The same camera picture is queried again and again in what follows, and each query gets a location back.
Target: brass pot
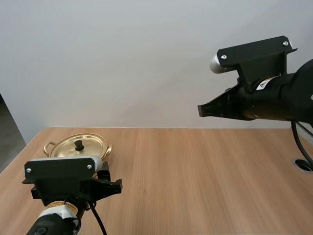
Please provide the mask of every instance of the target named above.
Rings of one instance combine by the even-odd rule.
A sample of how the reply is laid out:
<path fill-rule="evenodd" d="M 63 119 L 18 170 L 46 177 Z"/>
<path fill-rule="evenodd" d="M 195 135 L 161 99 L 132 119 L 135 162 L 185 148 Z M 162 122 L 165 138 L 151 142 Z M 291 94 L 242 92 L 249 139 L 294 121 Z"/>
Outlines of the brass pot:
<path fill-rule="evenodd" d="M 54 146 L 50 153 L 47 151 L 49 145 Z M 99 156 L 106 162 L 112 148 L 113 145 L 108 144 L 100 135 L 81 133 L 69 136 L 58 143 L 47 143 L 44 146 L 44 153 L 49 158 Z"/>

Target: pot lid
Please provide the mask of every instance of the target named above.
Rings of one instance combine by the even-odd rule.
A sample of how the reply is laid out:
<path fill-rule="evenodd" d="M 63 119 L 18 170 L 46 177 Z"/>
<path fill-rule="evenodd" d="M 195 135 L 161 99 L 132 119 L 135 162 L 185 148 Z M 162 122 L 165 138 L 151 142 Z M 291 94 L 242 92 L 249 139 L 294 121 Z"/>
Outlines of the pot lid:
<path fill-rule="evenodd" d="M 99 156 L 102 158 L 107 148 L 108 144 L 101 136 L 81 133 L 58 142 L 52 149 L 50 157 Z"/>

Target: pot lid knob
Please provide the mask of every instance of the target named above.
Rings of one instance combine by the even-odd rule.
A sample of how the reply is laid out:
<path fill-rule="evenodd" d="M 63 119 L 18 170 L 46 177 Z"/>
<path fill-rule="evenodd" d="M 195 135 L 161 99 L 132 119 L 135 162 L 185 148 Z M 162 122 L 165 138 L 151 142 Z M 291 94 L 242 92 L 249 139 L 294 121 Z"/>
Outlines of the pot lid knob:
<path fill-rule="evenodd" d="M 82 141 L 75 141 L 74 144 L 76 151 L 82 151 L 85 148 Z"/>

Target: wooden table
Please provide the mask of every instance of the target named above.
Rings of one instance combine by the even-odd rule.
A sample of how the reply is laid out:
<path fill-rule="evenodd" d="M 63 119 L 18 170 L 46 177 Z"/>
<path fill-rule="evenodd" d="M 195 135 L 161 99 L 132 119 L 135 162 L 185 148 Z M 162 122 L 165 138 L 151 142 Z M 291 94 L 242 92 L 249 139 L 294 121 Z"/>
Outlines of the wooden table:
<path fill-rule="evenodd" d="M 289 129 L 50 128 L 0 174 L 1 235 L 25 234 L 44 209 L 21 183 L 25 162 L 82 132 L 114 144 L 123 191 L 96 207 L 109 235 L 313 233 L 313 174 L 292 164 L 301 153 Z M 79 234 L 101 234 L 92 212 Z"/>

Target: sticker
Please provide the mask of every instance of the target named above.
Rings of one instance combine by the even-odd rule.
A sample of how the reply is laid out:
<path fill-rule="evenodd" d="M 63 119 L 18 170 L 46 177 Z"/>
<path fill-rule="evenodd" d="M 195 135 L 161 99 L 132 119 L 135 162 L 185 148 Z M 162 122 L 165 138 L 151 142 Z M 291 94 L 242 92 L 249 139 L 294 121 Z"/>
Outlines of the sticker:
<path fill-rule="evenodd" d="M 58 207 L 58 206 L 62 206 L 64 205 L 64 201 L 55 201 L 55 202 L 51 202 L 46 209 L 48 208 L 52 208 L 52 207 Z M 74 213 L 77 214 L 78 213 L 78 208 L 76 206 L 74 206 L 73 204 L 66 202 L 65 205 L 70 208 L 70 210 Z"/>
<path fill-rule="evenodd" d="M 268 79 L 265 79 L 264 81 L 262 81 L 262 82 L 258 85 L 258 87 L 256 88 L 256 90 L 257 90 L 257 91 L 258 91 L 258 90 L 263 90 L 263 89 L 266 87 L 266 85 L 267 85 L 272 79 L 273 79 L 273 77 L 268 78 Z"/>

